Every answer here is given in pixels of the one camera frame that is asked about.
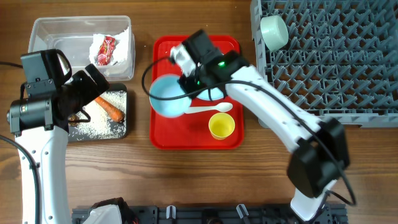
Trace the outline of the light blue plate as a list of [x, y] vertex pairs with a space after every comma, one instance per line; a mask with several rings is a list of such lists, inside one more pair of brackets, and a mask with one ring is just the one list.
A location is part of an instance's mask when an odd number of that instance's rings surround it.
[[216, 101], [224, 98], [224, 94], [219, 88], [212, 88], [201, 92], [197, 98], [204, 101]]

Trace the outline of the brown mushroom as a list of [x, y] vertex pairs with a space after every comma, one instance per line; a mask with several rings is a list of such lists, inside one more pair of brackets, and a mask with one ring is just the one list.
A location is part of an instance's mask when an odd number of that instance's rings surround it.
[[79, 117], [76, 114], [72, 114], [71, 116], [68, 117], [68, 124], [70, 126], [77, 126]]

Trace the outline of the light blue bowl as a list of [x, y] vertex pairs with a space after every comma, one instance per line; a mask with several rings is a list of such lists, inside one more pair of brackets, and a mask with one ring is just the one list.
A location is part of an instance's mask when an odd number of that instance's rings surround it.
[[178, 83], [179, 78], [174, 74], [162, 75], [150, 86], [150, 94], [161, 98], [158, 100], [150, 97], [150, 104], [157, 114], [166, 118], [176, 118], [183, 115], [191, 106], [192, 100], [187, 96], [176, 100], [164, 100], [185, 94]]

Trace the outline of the orange carrot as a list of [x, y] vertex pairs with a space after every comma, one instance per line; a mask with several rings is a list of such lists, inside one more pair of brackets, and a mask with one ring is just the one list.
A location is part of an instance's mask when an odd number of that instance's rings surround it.
[[105, 112], [114, 122], [121, 123], [124, 121], [124, 113], [108, 101], [104, 100], [102, 97], [99, 96], [95, 98], [95, 102], [105, 110]]

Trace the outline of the yellow cup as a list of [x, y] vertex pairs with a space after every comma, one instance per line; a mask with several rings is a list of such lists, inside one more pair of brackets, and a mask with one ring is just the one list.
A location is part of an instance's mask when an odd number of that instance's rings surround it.
[[210, 133], [217, 140], [224, 140], [232, 135], [235, 126], [233, 117], [228, 113], [216, 113], [208, 122]]

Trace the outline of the white tissue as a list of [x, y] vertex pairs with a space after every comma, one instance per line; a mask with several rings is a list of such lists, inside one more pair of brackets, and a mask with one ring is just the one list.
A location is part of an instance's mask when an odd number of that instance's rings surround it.
[[89, 48], [90, 62], [97, 65], [96, 64], [97, 53], [100, 49], [100, 46], [105, 36], [111, 36], [116, 39], [116, 46], [113, 51], [111, 61], [107, 65], [116, 65], [117, 63], [122, 63], [126, 61], [128, 56], [128, 47], [129, 47], [129, 29], [125, 29], [124, 31], [116, 35], [94, 34], [93, 43]]

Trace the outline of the red snack wrapper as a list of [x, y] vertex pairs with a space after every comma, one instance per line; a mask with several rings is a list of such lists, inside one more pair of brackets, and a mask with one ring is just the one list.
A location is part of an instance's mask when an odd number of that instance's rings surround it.
[[110, 63], [115, 46], [116, 39], [111, 36], [105, 36], [97, 53], [96, 64], [103, 66]]

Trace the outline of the mint green bowl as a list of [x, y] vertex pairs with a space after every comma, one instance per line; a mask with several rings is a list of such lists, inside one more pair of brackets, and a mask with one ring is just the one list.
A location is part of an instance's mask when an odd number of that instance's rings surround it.
[[287, 26], [280, 16], [263, 17], [260, 29], [264, 43], [271, 52], [281, 49], [289, 40]]

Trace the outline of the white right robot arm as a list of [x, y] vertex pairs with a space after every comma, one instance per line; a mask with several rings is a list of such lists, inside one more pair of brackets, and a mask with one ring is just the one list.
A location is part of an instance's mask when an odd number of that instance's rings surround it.
[[343, 125], [301, 109], [240, 53], [222, 53], [203, 30], [172, 47], [170, 56], [183, 73], [178, 82], [188, 97], [218, 88], [279, 137], [290, 152], [287, 175], [295, 186], [290, 207], [299, 219], [314, 220], [337, 180], [348, 180], [345, 169], [350, 159]]

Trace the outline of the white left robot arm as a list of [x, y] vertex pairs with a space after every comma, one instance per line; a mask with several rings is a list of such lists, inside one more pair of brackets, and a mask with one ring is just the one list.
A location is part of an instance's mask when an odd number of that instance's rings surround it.
[[19, 151], [23, 223], [71, 223], [65, 156], [69, 117], [109, 89], [93, 65], [64, 72], [65, 54], [41, 50], [21, 57], [26, 81], [11, 103], [7, 122], [14, 139], [2, 136]]

